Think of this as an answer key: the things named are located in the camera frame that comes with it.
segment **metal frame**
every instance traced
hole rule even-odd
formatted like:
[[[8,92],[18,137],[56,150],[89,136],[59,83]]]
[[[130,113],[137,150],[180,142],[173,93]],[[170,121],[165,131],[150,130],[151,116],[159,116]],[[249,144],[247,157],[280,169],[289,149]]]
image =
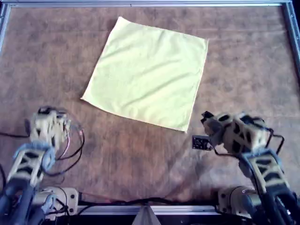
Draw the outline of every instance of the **metal frame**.
[[[78,211],[85,206],[78,206]],[[81,215],[137,215],[140,206],[93,206],[81,213]],[[219,215],[213,206],[151,206],[155,215]]]
[[[293,51],[293,58],[300,84],[300,32],[293,3],[290,0],[115,0],[84,2],[84,0],[65,0],[65,2],[43,2],[43,0],[27,0],[28,2],[10,1],[2,3],[0,11],[0,53],[5,37],[6,27],[9,21],[11,7],[232,7],[232,6],[282,6],[284,18],[289,33],[290,43]],[[218,215],[212,206],[152,206],[156,215]],[[83,215],[136,215],[139,206],[95,206],[87,209]]]

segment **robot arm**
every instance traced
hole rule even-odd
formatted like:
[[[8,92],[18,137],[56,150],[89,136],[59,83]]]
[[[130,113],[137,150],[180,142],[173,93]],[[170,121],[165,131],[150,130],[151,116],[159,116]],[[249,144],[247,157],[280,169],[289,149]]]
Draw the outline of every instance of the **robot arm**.
[[[236,214],[246,210],[257,224],[283,225],[293,220],[300,223],[296,195],[289,189],[276,154],[279,153],[284,138],[274,135],[272,129],[265,127],[263,119],[244,113],[236,116],[227,113],[214,116],[205,112],[201,122],[208,136],[193,136],[193,148],[211,150],[223,144],[227,155],[239,160],[240,169],[251,179],[256,189],[254,192],[238,187],[231,189],[230,194],[228,191],[221,191],[219,202],[225,206],[222,208],[223,212],[228,212],[228,208],[231,209],[230,213]],[[281,138],[276,153],[268,147],[272,137]]]
[[[70,120],[65,112],[40,108],[30,121],[30,143],[21,146],[0,197],[1,224],[40,224],[53,208],[56,195],[40,193],[44,172],[51,169],[55,153],[69,139]],[[12,199],[22,193],[12,209]]]

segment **microfiber towel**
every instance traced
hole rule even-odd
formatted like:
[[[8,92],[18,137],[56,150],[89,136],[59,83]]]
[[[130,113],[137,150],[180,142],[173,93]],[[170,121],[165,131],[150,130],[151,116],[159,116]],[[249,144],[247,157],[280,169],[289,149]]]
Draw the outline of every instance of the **microfiber towel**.
[[[82,97],[115,115],[187,131],[208,41],[119,17]]]

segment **black cable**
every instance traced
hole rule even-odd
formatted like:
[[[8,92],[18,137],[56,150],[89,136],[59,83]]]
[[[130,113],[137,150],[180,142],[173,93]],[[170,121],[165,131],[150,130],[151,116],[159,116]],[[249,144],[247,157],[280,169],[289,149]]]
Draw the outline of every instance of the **black cable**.
[[[82,129],[81,126],[79,125],[79,127],[76,128],[76,130],[77,130],[77,133],[78,133],[78,136],[79,136],[79,140],[80,140],[80,147],[79,147],[72,155],[66,156],[66,157],[60,157],[60,158],[58,158],[58,160],[70,159],[70,158],[74,157],[75,155],[77,155],[77,153],[82,149],[84,143],[83,143],[83,141],[81,140],[81,136],[80,136],[80,132],[79,132],[79,131],[80,131],[80,130],[83,130],[83,129]]]
[[[272,137],[281,138],[281,142],[280,142],[280,144],[279,144],[279,146],[278,146],[278,148],[276,150],[276,154],[279,155],[279,153],[281,151],[281,147],[282,147],[282,145],[285,142],[285,138],[282,135],[276,135],[276,134],[274,134],[274,130],[272,128],[265,127],[265,126],[262,126],[260,124],[254,123],[254,122],[252,122],[251,124],[253,124],[254,126],[256,126],[258,128],[265,129],[265,130],[267,130],[267,131],[270,132],[270,136],[269,136],[268,141],[267,141],[266,146],[265,146],[266,148],[269,146],[269,143],[270,143]]]
[[[56,176],[65,174],[67,171],[69,171],[70,169],[72,169],[79,162],[79,160],[81,159],[82,153],[83,153],[83,146],[84,146],[84,142],[85,142],[85,137],[84,137],[83,129],[81,129],[80,132],[81,132],[81,135],[82,135],[82,144],[81,144],[81,146],[79,148],[80,154],[79,154],[78,159],[71,166],[69,166],[67,169],[65,169],[65,170],[63,170],[61,172],[48,173],[47,171],[44,170],[44,168],[41,168],[44,174],[46,174],[47,176],[50,176],[50,177],[56,177]]]
[[[0,164],[0,172],[1,172],[1,176],[2,176],[2,190],[4,190],[4,188],[6,186],[6,176],[5,176],[5,172],[4,172],[4,169],[1,164]]]
[[[238,156],[232,155],[232,154],[220,154],[220,153],[217,152],[216,148],[215,148],[211,143],[210,143],[210,145],[211,145],[212,148],[214,149],[215,154],[216,154],[217,156],[233,157],[233,158],[236,158],[236,159],[239,160],[239,161],[242,161],[241,158],[239,158]],[[259,197],[262,198],[262,195],[260,194],[260,190],[259,190],[259,188],[258,188],[258,182],[257,182],[257,179],[256,179],[256,177],[255,177],[255,172],[254,172],[254,170],[253,170],[253,168],[252,168],[252,166],[251,166],[250,164],[248,164],[248,168],[250,169],[250,171],[251,171],[251,173],[252,173],[252,178],[253,178],[253,182],[254,182],[254,184],[255,184],[255,188],[256,188],[256,190],[257,190],[257,193],[258,193]]]
[[[79,216],[80,214],[82,214],[84,211],[86,211],[87,209],[89,209],[89,208],[91,208],[91,207],[94,207],[94,206],[107,206],[107,205],[110,205],[110,204],[108,204],[108,203],[103,203],[103,204],[98,203],[98,204],[96,204],[96,205],[88,205],[88,206],[84,207],[82,210],[80,210],[80,211],[77,213],[77,216]],[[239,219],[245,219],[245,220],[247,220],[247,221],[252,221],[251,219],[249,219],[249,218],[247,218],[247,217],[242,217],[242,216],[238,216],[238,215],[234,215],[234,214],[222,214],[222,215],[226,215],[226,216],[230,215],[230,216],[233,216],[233,217],[236,217],[236,218],[239,218]],[[229,221],[225,221],[225,222],[222,222],[222,223],[212,224],[212,225],[225,225],[225,224],[228,224],[228,223],[229,223]]]
[[[49,212],[48,215],[51,215],[51,214],[59,214],[59,213],[67,213],[68,216],[70,216],[69,214],[69,211],[68,211],[68,197],[67,197],[67,193],[65,192],[64,189],[62,189],[61,187],[56,187],[56,188],[59,188],[60,190],[62,190],[62,192],[65,194],[65,197],[66,197],[66,204],[64,204],[61,200],[59,200],[58,198],[56,199],[56,201],[62,205],[62,208],[60,210],[55,210],[54,212]]]
[[[64,151],[62,152],[62,154],[58,158],[55,158],[55,160],[60,160],[65,155],[65,153],[68,151],[68,149],[70,147],[70,142],[71,142],[70,134],[67,131],[67,145],[66,145]]]
[[[132,200],[129,202],[126,201],[114,201],[114,202],[110,202],[110,203],[92,203],[91,205],[88,205],[86,207],[84,207],[82,210],[80,210],[77,215],[79,216],[81,213],[83,213],[85,210],[89,209],[90,207],[94,207],[94,206],[114,206],[114,205],[122,205],[122,206],[126,206],[126,205],[137,205],[137,204],[148,204],[149,202],[153,202],[153,203],[162,203],[165,205],[203,205],[203,204],[199,204],[199,202],[195,202],[195,201],[189,201],[189,202],[176,202],[176,201],[171,201],[171,200],[167,200],[164,198],[143,198],[143,199],[136,199],[136,200]]]
[[[0,132],[1,136],[6,136],[6,137],[12,137],[12,138],[28,138],[29,135],[15,135],[15,134],[9,134],[5,132]]]

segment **brown table surface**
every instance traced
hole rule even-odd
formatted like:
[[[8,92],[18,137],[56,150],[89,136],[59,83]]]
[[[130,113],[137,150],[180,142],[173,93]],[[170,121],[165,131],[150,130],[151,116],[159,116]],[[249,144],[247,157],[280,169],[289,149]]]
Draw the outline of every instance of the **brown table surface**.
[[[187,133],[121,118],[79,100],[118,16],[209,38]],[[13,8],[0,80],[2,131],[24,133],[23,120],[42,105],[67,108],[85,128],[82,159],[62,187],[112,199],[186,201],[250,184],[235,159],[191,148],[191,136],[203,134],[201,113],[209,110],[249,112],[284,135],[285,173],[292,189],[300,188],[299,87],[280,7]],[[74,150],[76,136],[71,141]],[[24,142],[0,137],[6,173]],[[57,163],[53,170],[70,163]],[[62,179],[46,178],[44,184]]]

